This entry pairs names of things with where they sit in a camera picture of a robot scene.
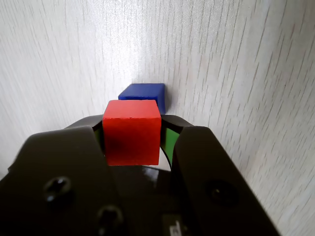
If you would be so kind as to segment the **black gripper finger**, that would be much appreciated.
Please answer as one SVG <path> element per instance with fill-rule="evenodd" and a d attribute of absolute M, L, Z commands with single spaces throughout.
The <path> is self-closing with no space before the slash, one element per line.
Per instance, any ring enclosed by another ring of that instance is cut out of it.
<path fill-rule="evenodd" d="M 276 236 L 278 231 L 213 132 L 163 115 L 162 127 L 179 136 L 172 180 L 184 222 L 194 236 Z"/>
<path fill-rule="evenodd" d="M 3 236 L 126 236 L 118 191 L 90 126 L 37 133 L 0 182 Z"/>

